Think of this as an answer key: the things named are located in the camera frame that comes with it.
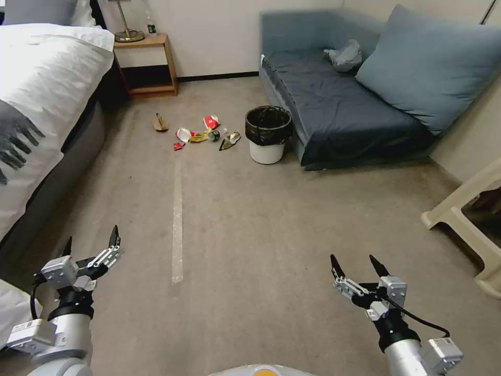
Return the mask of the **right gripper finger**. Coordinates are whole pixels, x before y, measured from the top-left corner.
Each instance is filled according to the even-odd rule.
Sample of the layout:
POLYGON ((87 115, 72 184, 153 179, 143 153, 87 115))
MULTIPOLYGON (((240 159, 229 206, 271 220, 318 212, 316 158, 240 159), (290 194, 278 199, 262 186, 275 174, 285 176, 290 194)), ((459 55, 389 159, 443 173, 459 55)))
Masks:
POLYGON ((331 272, 334 277, 334 287, 353 304, 371 304, 373 295, 358 283, 346 278, 337 258, 331 254, 331 272))
POLYGON ((381 263, 375 256, 369 255, 369 259, 379 278, 392 276, 392 274, 388 271, 386 266, 383 263, 381 263))

